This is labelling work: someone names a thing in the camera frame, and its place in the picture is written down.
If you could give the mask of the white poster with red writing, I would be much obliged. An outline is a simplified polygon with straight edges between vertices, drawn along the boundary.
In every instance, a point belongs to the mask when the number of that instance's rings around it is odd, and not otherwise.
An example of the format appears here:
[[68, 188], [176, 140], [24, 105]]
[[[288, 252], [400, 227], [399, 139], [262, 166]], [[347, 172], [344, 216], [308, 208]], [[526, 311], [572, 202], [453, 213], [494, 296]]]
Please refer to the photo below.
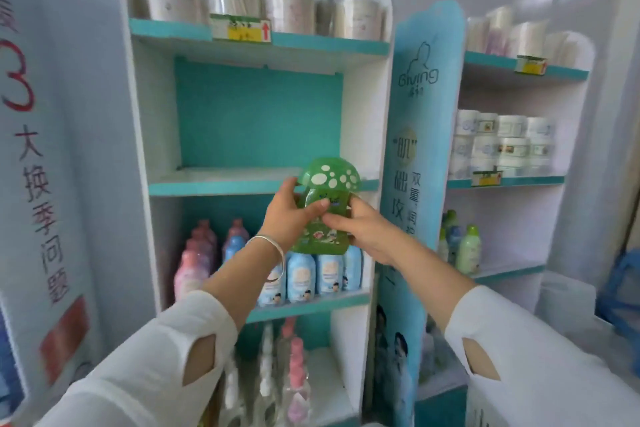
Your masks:
[[0, 0], [0, 427], [32, 427], [102, 354], [42, 0]]

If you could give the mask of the person's left forearm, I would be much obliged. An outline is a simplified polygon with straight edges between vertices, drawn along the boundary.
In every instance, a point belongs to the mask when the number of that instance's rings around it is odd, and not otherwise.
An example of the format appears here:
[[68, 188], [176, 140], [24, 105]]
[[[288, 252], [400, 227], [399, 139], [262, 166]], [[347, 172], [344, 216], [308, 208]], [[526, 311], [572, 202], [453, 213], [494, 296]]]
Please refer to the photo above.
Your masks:
[[255, 236], [69, 387], [36, 427], [196, 427], [280, 246]]

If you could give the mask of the stack of white cream jars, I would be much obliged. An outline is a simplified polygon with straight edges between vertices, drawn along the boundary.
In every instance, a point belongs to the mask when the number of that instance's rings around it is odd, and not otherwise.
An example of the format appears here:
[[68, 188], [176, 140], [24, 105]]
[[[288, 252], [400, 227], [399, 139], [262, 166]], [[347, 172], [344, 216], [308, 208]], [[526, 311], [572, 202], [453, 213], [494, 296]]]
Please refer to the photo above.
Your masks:
[[553, 173], [555, 122], [546, 117], [458, 109], [449, 180], [501, 172], [504, 178]]

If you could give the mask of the yellow and white price tag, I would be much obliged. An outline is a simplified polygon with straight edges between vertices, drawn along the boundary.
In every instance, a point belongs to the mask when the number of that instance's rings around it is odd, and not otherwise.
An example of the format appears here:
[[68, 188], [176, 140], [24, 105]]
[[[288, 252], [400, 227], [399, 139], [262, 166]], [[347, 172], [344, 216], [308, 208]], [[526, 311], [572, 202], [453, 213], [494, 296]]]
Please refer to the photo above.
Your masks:
[[518, 55], [514, 72], [521, 75], [544, 76], [548, 67], [547, 59], [531, 55]]
[[499, 187], [502, 184], [503, 172], [494, 171], [474, 171], [471, 174], [470, 187]]
[[271, 22], [268, 19], [229, 14], [209, 14], [209, 27], [215, 41], [272, 44]]

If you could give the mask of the row of clear cotton packs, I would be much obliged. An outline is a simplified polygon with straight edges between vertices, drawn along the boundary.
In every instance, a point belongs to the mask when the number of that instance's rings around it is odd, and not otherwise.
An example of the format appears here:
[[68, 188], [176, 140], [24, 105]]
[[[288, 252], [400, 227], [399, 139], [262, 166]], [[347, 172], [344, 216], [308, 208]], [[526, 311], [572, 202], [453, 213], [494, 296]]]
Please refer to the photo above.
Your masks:
[[468, 17], [466, 50], [511, 59], [533, 57], [555, 66], [576, 67], [579, 43], [570, 32], [549, 32], [548, 19], [513, 20], [509, 5]]

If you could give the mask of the pale green lotion bottle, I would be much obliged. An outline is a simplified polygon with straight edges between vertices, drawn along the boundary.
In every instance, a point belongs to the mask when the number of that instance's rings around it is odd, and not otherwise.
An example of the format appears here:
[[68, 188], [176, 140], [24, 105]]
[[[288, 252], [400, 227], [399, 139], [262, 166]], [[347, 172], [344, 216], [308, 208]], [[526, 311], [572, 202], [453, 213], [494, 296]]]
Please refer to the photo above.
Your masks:
[[464, 275], [473, 275], [479, 270], [482, 255], [482, 240], [477, 225], [469, 224], [461, 238], [454, 266]]

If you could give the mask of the white translucent storage box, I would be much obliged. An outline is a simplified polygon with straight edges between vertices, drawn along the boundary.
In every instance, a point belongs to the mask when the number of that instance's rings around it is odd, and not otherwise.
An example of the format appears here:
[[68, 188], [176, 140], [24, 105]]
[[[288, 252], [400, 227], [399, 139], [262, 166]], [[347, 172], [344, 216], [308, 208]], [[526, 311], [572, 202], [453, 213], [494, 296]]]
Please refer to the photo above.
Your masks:
[[608, 323], [596, 317], [596, 288], [553, 271], [545, 271], [534, 310], [537, 318], [566, 338], [607, 331]]

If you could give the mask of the person's right forearm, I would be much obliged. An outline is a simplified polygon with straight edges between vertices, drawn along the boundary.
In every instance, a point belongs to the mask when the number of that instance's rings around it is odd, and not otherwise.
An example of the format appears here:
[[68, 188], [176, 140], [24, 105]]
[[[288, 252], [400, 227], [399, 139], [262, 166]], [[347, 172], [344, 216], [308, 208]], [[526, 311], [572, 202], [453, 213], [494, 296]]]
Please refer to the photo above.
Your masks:
[[600, 358], [400, 234], [385, 252], [513, 427], [640, 427], [640, 395]]

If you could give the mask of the person's left hand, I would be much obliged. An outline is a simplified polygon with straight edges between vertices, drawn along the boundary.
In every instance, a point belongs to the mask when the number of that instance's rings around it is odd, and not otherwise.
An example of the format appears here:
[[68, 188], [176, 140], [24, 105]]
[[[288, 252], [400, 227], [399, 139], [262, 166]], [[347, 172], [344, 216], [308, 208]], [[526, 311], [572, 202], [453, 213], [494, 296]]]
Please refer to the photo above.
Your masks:
[[295, 187], [298, 185], [295, 176], [286, 178], [271, 203], [268, 205], [259, 235], [274, 240], [283, 252], [288, 252], [303, 234], [309, 223], [296, 223]]

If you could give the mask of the teal printed divider panel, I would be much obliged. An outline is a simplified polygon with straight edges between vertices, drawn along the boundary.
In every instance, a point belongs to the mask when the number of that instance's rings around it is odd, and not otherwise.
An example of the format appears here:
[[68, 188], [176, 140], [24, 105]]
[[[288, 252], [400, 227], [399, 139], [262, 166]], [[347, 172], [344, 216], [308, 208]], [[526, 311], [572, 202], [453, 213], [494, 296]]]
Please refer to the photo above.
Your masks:
[[[381, 187], [382, 215], [436, 249], [463, 66], [466, 20], [455, 0], [398, 24]], [[427, 314], [392, 266], [376, 264], [378, 304], [373, 410], [412, 427]]]

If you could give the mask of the cluster of pink bottles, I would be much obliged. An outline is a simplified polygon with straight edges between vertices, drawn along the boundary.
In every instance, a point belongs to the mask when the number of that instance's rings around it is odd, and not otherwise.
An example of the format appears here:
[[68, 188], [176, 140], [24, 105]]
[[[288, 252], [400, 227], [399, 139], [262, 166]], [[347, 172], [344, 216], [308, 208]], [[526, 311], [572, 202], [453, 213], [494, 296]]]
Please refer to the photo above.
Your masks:
[[191, 230], [173, 276], [175, 301], [200, 289], [218, 264], [218, 237], [209, 219], [198, 220]]

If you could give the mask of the white and teal shelf unit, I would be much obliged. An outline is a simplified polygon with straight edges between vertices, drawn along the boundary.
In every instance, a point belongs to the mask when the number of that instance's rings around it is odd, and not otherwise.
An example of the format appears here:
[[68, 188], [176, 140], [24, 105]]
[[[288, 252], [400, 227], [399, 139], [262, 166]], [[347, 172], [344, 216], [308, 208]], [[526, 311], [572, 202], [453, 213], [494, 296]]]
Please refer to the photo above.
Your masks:
[[219, 243], [235, 219], [256, 232], [282, 182], [314, 158], [355, 164], [362, 198], [379, 208], [393, 8], [377, 1], [380, 42], [277, 32], [262, 44], [138, 17], [142, 0], [127, 0], [156, 314], [175, 301], [173, 275], [197, 220], [211, 220]]
[[579, 43], [576, 67], [548, 63], [544, 76], [514, 72], [516, 59], [467, 51], [458, 109], [500, 115], [546, 117], [555, 122], [553, 173], [504, 178], [499, 187], [470, 187], [470, 179], [448, 180], [444, 211], [455, 210], [462, 237], [478, 226], [482, 240], [479, 270], [471, 275], [509, 301], [534, 313], [564, 195], [596, 51]]

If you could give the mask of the white slim bottle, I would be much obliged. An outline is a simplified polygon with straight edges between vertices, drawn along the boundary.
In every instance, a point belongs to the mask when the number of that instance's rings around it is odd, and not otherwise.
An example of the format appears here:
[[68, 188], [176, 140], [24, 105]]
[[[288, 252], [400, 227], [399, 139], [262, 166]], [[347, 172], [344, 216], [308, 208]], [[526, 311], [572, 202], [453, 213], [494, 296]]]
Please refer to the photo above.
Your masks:
[[221, 410], [233, 410], [239, 406], [241, 390], [239, 387], [239, 370], [236, 355], [232, 353], [224, 366], [224, 382]]
[[259, 350], [259, 375], [257, 380], [258, 398], [268, 398], [276, 393], [275, 336], [273, 324], [264, 324]]

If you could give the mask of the blue bottle with green cap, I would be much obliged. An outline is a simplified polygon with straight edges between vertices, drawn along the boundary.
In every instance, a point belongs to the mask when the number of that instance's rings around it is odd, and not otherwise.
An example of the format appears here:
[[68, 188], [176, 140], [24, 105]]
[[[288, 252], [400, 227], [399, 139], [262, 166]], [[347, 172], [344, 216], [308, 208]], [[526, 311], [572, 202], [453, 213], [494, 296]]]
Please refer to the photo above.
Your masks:
[[461, 228], [458, 224], [458, 217], [455, 210], [447, 210], [442, 217], [440, 235], [438, 239], [438, 256], [455, 266], [462, 238]]

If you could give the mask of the pink bottle with blue label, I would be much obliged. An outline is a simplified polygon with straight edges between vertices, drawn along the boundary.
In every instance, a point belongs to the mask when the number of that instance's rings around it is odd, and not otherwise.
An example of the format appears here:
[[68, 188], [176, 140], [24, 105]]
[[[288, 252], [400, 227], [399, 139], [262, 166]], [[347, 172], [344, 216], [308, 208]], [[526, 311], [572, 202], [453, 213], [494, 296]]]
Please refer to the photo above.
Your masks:
[[228, 229], [227, 238], [222, 247], [221, 263], [230, 260], [239, 250], [241, 250], [250, 239], [248, 230], [244, 227], [242, 218], [233, 220]]

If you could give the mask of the light blue lotion bottle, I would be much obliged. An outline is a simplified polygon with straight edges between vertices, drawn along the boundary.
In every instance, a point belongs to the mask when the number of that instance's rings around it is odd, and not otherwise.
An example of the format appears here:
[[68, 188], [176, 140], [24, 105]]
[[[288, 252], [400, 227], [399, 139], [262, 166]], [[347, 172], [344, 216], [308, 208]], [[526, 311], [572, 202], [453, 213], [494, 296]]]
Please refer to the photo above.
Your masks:
[[316, 294], [337, 294], [342, 290], [343, 255], [316, 256]]
[[290, 303], [309, 302], [316, 293], [316, 261], [312, 255], [287, 253], [286, 294]]
[[350, 245], [343, 256], [342, 290], [357, 291], [362, 286], [363, 254], [362, 250]]
[[277, 307], [283, 305], [285, 300], [286, 266], [281, 263], [269, 273], [269, 276], [260, 291], [257, 306], [259, 308]]

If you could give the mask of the green mushroom-shaped bottle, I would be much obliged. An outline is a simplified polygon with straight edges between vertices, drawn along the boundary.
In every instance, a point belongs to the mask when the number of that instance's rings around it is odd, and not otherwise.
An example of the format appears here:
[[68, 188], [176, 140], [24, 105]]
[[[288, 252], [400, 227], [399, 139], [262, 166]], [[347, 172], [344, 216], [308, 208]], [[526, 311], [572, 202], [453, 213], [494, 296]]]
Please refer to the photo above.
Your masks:
[[[303, 191], [296, 198], [298, 208], [328, 199], [328, 213], [346, 216], [352, 194], [360, 191], [362, 179], [355, 166], [340, 157], [314, 159], [298, 180]], [[308, 223], [291, 251], [308, 255], [343, 255], [349, 247], [345, 231], [327, 227], [322, 218]]]

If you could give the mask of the person's right hand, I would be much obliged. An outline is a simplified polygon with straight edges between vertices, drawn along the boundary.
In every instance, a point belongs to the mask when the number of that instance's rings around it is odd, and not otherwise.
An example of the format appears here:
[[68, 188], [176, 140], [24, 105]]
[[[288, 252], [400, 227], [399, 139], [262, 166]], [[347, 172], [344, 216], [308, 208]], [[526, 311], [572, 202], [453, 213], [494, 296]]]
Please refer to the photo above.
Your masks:
[[386, 266], [401, 268], [415, 254], [415, 240], [386, 220], [363, 199], [351, 195], [348, 215], [354, 213], [362, 221], [359, 236], [351, 236], [358, 246], [375, 261]]

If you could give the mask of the blue plastic basket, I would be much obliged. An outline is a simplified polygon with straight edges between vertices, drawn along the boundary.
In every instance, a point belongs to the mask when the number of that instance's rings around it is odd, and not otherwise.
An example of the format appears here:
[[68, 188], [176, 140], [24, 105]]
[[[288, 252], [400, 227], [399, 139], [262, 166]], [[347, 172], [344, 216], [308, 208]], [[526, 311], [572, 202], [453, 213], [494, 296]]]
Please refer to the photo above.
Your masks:
[[640, 377], [640, 248], [617, 258], [598, 294], [596, 311], [628, 341], [632, 368]]

